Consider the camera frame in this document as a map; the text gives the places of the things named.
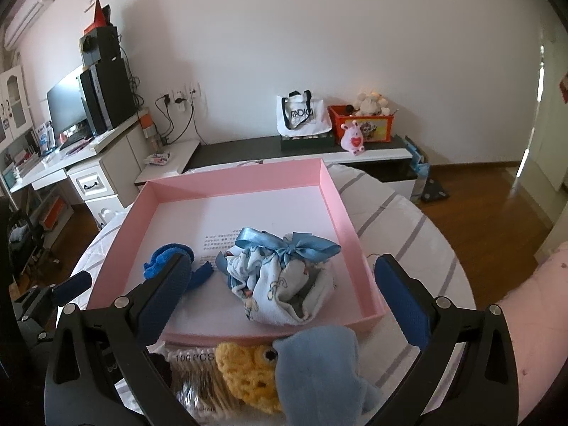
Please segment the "yellow crochet item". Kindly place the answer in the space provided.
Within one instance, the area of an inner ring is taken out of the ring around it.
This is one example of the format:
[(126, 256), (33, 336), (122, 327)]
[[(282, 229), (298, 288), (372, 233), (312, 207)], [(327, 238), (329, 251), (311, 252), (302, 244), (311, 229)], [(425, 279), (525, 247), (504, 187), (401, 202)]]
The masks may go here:
[(223, 342), (215, 348), (215, 363), (231, 394), (265, 414), (283, 412), (275, 381), (277, 360), (272, 345)]

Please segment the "low black white cabinet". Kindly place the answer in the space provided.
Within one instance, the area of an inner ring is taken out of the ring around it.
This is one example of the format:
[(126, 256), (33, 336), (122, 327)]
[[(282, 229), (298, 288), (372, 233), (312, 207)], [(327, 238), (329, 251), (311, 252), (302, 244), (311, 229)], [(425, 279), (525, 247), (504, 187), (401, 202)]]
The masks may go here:
[(257, 137), (244, 141), (227, 141), (200, 145), (193, 152), (185, 170), (213, 169), (246, 162), (280, 162), (281, 160), (321, 159), (326, 164), (343, 164), (368, 173), (409, 199), (417, 175), (411, 168), (412, 155), (401, 137), (389, 142), (371, 142), (365, 152), (353, 156), (339, 145), (283, 150), (279, 137)]

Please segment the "pink quilt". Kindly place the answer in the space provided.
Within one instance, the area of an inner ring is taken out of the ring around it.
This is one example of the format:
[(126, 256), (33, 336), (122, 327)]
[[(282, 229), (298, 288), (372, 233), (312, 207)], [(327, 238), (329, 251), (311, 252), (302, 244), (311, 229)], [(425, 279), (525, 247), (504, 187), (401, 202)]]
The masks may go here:
[(567, 361), (567, 244), (499, 302), (518, 374), (519, 420), (553, 385)]

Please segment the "small white side cabinet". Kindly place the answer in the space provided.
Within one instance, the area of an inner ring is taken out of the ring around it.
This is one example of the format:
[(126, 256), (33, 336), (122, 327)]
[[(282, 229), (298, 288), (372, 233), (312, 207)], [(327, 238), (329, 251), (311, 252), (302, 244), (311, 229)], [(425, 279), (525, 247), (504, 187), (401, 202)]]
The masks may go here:
[(181, 141), (165, 147), (169, 159), (164, 165), (147, 165), (135, 180), (137, 187), (143, 186), (147, 181), (172, 177), (182, 174), (186, 166), (200, 146), (200, 141)]

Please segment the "pink shallow box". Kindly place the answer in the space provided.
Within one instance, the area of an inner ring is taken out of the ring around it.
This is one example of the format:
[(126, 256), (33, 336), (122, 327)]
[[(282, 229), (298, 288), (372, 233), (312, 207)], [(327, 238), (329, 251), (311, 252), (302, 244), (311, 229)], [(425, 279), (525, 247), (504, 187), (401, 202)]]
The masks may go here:
[(162, 337), (256, 343), (305, 327), (367, 332), (385, 309), (346, 208), (320, 160), (252, 164), (145, 184), (88, 299), (108, 307), (143, 281), (161, 247), (192, 249), (213, 276), (180, 300)]

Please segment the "white glass door cabinet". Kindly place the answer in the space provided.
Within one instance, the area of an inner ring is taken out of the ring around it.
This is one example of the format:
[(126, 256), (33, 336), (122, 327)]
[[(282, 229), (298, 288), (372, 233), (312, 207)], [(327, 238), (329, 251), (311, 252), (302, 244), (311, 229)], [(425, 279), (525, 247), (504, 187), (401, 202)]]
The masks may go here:
[(20, 65), (3, 72), (0, 78), (1, 150), (33, 128), (23, 71)]

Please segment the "light blue plush cloth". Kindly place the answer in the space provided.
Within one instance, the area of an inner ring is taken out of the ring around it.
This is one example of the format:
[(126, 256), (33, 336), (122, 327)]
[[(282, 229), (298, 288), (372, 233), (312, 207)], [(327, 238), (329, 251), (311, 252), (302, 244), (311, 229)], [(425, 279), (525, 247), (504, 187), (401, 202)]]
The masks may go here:
[(289, 425), (355, 425), (379, 404), (380, 391), (359, 374), (353, 330), (319, 326), (272, 343), (275, 383)]

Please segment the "cotton swab plastic pack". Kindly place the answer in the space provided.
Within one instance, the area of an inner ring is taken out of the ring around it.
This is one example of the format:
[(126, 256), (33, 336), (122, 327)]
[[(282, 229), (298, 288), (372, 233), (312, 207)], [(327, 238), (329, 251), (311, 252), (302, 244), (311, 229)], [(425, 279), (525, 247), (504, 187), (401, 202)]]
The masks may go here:
[(195, 420), (207, 424), (239, 415), (241, 403), (226, 387), (214, 348), (167, 347), (165, 359), (172, 372), (171, 389)]

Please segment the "orange toy box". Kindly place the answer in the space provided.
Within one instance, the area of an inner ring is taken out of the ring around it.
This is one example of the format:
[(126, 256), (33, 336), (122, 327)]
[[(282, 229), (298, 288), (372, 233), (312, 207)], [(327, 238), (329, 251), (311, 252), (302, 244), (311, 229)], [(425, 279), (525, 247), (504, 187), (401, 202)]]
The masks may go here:
[(332, 105), (327, 107), (332, 122), (335, 141), (340, 143), (345, 130), (343, 124), (349, 125), (356, 119), (365, 142), (390, 142), (394, 116), (391, 115), (365, 115), (353, 116), (349, 114), (350, 105)]

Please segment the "black computer monitor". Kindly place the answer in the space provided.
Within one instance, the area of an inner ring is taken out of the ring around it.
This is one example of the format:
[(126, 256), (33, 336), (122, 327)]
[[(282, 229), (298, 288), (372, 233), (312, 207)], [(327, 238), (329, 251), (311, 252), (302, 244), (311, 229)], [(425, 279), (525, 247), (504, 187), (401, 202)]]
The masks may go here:
[(80, 83), (83, 71), (82, 66), (76, 67), (47, 92), (50, 119), (56, 135), (87, 119)]

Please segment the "white air conditioner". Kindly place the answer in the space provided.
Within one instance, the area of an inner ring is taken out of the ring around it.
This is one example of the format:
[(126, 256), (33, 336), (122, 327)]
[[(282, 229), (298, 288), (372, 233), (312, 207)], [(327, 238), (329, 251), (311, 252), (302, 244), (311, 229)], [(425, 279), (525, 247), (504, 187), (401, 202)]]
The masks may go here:
[(8, 24), (4, 48), (11, 51), (18, 44), (23, 34), (47, 10), (55, 0), (25, 0)]

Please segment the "printed cloth with blue ribbon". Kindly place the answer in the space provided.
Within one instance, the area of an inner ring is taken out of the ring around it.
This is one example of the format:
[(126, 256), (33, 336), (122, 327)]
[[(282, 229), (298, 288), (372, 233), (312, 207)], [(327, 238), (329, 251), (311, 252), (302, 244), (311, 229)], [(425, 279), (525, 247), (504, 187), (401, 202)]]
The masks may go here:
[(311, 322), (336, 289), (331, 259), (342, 247), (310, 233), (283, 237), (250, 227), (215, 266), (244, 305), (248, 320), (272, 326)]

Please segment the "dark green box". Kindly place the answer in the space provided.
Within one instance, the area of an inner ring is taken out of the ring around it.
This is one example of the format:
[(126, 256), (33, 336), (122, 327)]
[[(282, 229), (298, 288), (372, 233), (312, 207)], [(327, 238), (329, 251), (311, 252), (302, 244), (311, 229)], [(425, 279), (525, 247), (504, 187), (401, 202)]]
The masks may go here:
[(335, 137), (332, 133), (303, 137), (280, 137), (280, 149), (282, 151), (303, 151), (331, 148), (335, 145)]

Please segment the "pink plush toy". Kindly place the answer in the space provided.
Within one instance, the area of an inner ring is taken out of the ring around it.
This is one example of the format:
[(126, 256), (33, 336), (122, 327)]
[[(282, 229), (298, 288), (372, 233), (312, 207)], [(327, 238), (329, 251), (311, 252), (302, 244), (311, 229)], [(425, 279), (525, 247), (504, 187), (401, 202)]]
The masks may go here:
[(356, 156), (365, 151), (364, 136), (361, 132), (360, 124), (356, 120), (341, 125), (344, 131), (340, 140), (341, 147)]

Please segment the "white desk with drawers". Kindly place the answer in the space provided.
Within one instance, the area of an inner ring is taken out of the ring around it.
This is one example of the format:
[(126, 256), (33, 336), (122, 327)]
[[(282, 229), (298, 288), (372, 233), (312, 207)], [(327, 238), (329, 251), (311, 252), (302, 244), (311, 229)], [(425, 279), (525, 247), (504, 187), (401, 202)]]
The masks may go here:
[(149, 155), (140, 121), (146, 114), (149, 109), (142, 108), (119, 127), (87, 144), (76, 143), (39, 160), (10, 192), (69, 182), (92, 212), (96, 224), (105, 226), (139, 194), (135, 180)]

